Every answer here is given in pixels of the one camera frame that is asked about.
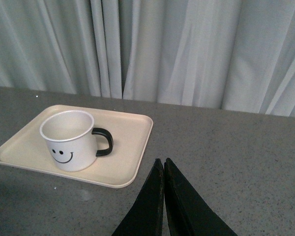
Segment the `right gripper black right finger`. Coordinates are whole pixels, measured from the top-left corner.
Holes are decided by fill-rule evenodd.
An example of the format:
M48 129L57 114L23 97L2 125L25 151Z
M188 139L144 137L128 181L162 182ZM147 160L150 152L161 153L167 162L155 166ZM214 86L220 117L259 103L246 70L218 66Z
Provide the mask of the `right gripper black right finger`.
M206 204L175 163L164 164L165 205L172 236L235 236Z

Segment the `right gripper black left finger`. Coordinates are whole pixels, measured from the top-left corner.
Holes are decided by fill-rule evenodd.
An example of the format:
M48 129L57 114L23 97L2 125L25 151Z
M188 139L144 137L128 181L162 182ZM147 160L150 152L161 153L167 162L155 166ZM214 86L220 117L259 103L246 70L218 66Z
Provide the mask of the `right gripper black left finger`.
M164 168L157 158L133 206L113 232L114 236L162 235Z

